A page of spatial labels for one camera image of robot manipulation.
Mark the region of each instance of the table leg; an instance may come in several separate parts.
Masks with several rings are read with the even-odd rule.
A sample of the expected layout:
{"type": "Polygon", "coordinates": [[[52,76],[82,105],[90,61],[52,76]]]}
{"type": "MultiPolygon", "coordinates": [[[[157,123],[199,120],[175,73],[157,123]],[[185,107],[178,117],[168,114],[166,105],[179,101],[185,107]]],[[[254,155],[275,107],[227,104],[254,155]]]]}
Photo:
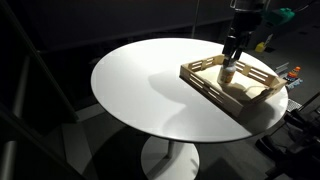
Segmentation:
{"type": "Polygon", "coordinates": [[[191,143],[150,137],[141,153],[142,169],[149,180],[192,180],[199,164],[198,151],[191,143]]]}

